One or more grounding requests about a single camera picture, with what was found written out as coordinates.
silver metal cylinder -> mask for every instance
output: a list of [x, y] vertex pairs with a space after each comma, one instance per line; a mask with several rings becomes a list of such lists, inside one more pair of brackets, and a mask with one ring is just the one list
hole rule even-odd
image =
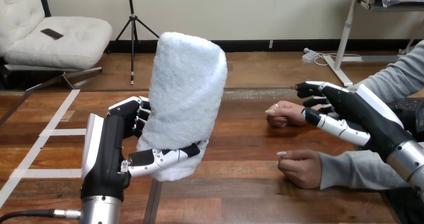
[[121, 200], [109, 196], [88, 196], [82, 199], [80, 224], [118, 224]]
[[419, 190], [423, 192], [424, 190], [424, 165], [421, 166], [417, 171], [415, 171], [410, 179], [409, 183], [412, 187], [419, 187]]
[[388, 156], [387, 164], [389, 164], [402, 179], [409, 182], [411, 175], [424, 165], [424, 148], [413, 140], [404, 142]]

floor tape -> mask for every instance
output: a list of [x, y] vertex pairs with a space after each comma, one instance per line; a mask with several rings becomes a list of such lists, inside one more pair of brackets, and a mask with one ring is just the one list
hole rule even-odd
[[28, 169], [23, 178], [81, 178], [81, 169]]
[[[68, 110], [69, 106], [71, 106], [75, 97], [78, 95], [80, 90], [72, 90], [59, 109], [56, 111], [56, 114], [50, 120], [45, 129], [53, 130], [56, 128], [57, 124], [59, 124], [63, 115]], [[41, 148], [48, 140], [48, 135], [39, 136], [35, 144], [32, 146], [31, 150], [26, 154], [25, 158], [19, 164], [16, 170], [13, 171], [12, 175], [10, 175], [9, 180], [7, 180], [6, 184], [4, 184], [3, 188], [0, 190], [0, 208], [9, 198], [10, 194], [13, 192], [15, 187], [18, 185], [21, 178], [26, 175], [28, 168], [31, 166], [37, 155], [39, 154]]]
[[54, 130], [43, 130], [40, 134], [46, 136], [59, 136], [59, 135], [86, 135], [87, 129], [54, 129]]

robotic hand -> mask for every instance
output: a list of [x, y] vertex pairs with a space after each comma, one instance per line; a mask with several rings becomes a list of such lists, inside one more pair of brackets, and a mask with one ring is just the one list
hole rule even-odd
[[[307, 81], [296, 86], [304, 102], [305, 120], [318, 128], [380, 155], [424, 200], [424, 149], [404, 129], [393, 111], [365, 85], [356, 91], [328, 82]], [[319, 111], [311, 109], [326, 104]], [[331, 117], [329, 111], [338, 116]]]
[[89, 117], [82, 164], [81, 224], [117, 224], [130, 178], [165, 169], [200, 153], [199, 143], [176, 150], [150, 149], [125, 160], [122, 140], [140, 137], [150, 115], [148, 98], [131, 97], [109, 107], [106, 119]]

white rolled towel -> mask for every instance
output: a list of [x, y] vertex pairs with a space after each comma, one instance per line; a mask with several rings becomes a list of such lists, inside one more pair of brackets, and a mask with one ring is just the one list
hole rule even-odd
[[159, 181], [191, 175], [209, 142], [227, 78], [221, 48], [205, 39], [164, 33], [157, 43], [149, 100], [152, 113], [137, 150], [179, 149], [201, 141], [200, 154], [151, 176]]

desk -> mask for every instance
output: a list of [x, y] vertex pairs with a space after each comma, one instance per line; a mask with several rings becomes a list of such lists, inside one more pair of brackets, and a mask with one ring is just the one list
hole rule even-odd
[[[33, 93], [0, 126], [0, 187], [39, 139], [39, 134], [68, 96]], [[86, 128], [88, 116], [106, 114], [107, 107], [146, 92], [80, 92], [56, 129]], [[195, 173], [164, 182], [152, 193], [152, 179], [133, 178], [125, 190], [121, 224], [129, 223], [394, 223], [378, 192], [330, 188], [301, 190], [277, 170], [276, 152], [315, 149], [337, 155], [352, 146], [323, 131], [305, 128], [270, 129], [266, 110], [277, 100], [301, 101], [293, 89], [226, 91], [210, 143]], [[124, 156], [136, 139], [123, 142]], [[81, 179], [66, 169], [81, 166], [83, 135], [50, 136], [29, 169], [8, 196], [0, 214], [31, 208], [76, 208]], [[56, 169], [56, 178], [42, 169]], [[158, 208], [152, 206], [156, 196]], [[75, 223], [44, 218], [14, 218], [8, 223]]]
[[424, 11], [424, 5], [422, 3], [410, 4], [410, 5], [401, 5], [401, 6], [388, 6], [383, 7], [381, 0], [351, 0], [349, 14], [347, 15], [347, 20], [344, 25], [343, 33], [341, 35], [340, 45], [337, 51], [336, 60], [333, 60], [330, 56], [324, 56], [324, 60], [327, 62], [328, 66], [333, 70], [337, 75], [339, 80], [343, 83], [344, 86], [353, 85], [352, 81], [344, 74], [341, 70], [342, 62], [396, 62], [399, 59], [399, 56], [362, 56], [362, 57], [344, 57], [346, 43], [348, 42], [349, 34], [352, 28], [352, 20], [354, 18], [355, 8], [357, 5], [361, 5], [366, 10], [369, 11], [402, 11], [402, 12], [412, 12], [412, 11]]

